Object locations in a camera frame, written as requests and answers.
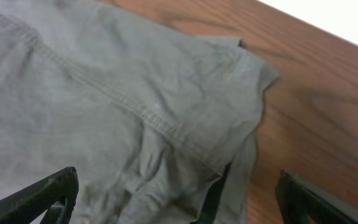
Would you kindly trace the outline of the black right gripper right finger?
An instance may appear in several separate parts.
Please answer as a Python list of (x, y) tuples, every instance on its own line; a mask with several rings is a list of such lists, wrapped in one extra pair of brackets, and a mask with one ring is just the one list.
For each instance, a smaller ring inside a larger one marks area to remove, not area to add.
[(288, 172), (281, 171), (275, 195), (284, 224), (358, 224)]

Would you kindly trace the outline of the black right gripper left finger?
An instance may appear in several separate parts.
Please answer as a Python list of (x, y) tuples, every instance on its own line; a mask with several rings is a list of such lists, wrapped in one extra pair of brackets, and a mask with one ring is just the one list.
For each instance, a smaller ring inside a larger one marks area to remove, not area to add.
[(76, 205), (79, 182), (76, 169), (66, 167), (0, 200), (0, 223), (68, 224)]

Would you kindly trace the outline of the grey shorts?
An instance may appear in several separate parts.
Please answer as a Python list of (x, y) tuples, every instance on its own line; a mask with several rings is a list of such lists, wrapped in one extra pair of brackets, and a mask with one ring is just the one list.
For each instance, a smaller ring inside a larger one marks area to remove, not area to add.
[(245, 223), (277, 72), (98, 1), (0, 1), (0, 199), (77, 170), (72, 223)]

